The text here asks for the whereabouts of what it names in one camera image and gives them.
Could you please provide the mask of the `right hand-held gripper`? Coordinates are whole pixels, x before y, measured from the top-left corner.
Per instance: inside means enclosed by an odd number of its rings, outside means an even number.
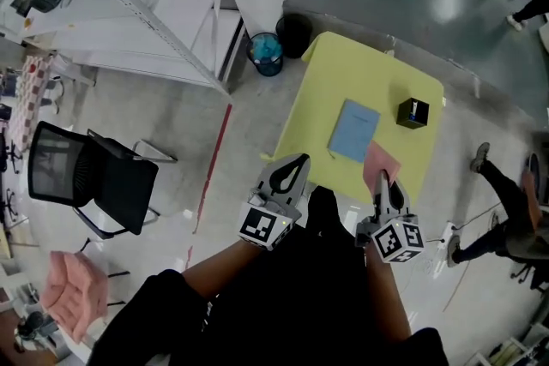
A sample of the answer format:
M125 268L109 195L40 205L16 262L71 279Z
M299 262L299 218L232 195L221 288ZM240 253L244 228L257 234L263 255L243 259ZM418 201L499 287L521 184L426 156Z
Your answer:
M404 263L420 255L425 249L425 240L418 217L409 212L410 200L400 180L396 178L389 186L388 173L381 170L373 201L379 214L356 224L355 245L366 248L373 243L384 263ZM388 201L394 209L388 208Z

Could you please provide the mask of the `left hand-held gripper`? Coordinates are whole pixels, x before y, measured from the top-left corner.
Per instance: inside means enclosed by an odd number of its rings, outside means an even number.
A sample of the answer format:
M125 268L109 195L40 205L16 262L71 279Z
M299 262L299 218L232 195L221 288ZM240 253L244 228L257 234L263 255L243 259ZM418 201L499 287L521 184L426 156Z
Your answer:
M278 246L302 216L297 205L310 168L306 153L287 155L267 165L241 205L238 236L260 249L271 251Z

